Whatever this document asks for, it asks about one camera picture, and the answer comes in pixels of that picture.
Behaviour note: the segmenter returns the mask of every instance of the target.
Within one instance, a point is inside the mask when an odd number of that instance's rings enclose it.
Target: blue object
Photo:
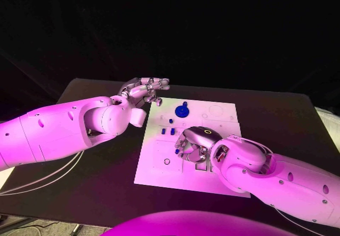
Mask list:
[[[187,117],[188,115],[187,102],[182,102],[182,105],[175,107],[174,113],[179,118]]]

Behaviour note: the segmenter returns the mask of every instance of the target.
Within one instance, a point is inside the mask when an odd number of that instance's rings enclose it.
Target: white puzzle board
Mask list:
[[[182,102],[188,108],[185,118],[174,114]],[[208,160],[195,165],[177,157],[174,143],[191,126],[213,129],[223,138],[230,134],[240,136],[234,104],[175,98],[162,98],[159,107],[151,104],[133,183],[249,198],[249,193],[236,193],[221,184]]]

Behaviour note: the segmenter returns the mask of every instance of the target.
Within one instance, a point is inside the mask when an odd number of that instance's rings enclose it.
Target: hole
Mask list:
[[[73,112],[67,112],[69,120],[73,120]]]
[[[41,122],[40,119],[37,120],[37,124],[38,124],[38,126],[43,128],[43,122]]]
[[[324,194],[328,194],[329,189],[328,189],[328,186],[326,186],[326,185],[324,185],[322,191],[324,191]]]
[[[292,179],[293,179],[293,176],[292,176],[292,173],[289,172],[288,173],[288,181],[292,181]]]

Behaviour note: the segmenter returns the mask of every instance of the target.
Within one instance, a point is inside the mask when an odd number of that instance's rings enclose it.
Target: table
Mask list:
[[[57,103],[112,96],[120,85],[122,82],[74,79]],[[305,95],[171,85],[169,90],[158,91],[158,96],[234,103],[241,136],[266,145],[275,153],[340,176],[338,151]],[[149,104],[142,109],[148,112]],[[28,193],[0,197],[0,213],[113,227],[154,212],[203,210],[253,219],[308,235],[254,196],[247,199],[133,184],[145,123],[141,128],[129,125],[122,135],[86,150],[76,167],[56,183]],[[15,167],[1,190],[41,178],[69,160],[70,157]],[[335,228],[295,221],[319,233],[338,234]]]

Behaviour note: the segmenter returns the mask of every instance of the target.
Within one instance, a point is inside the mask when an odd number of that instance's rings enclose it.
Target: robotic hand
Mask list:
[[[41,107],[0,124],[0,171],[17,165],[60,159],[115,138],[128,123],[141,127],[143,102],[161,105],[156,89],[168,79],[133,78],[118,95]]]
[[[174,148],[185,161],[210,160],[211,170],[230,190],[252,193],[264,204],[293,217],[340,228],[338,176],[273,154],[262,144],[241,137],[230,135],[223,139],[205,127],[187,128]]]

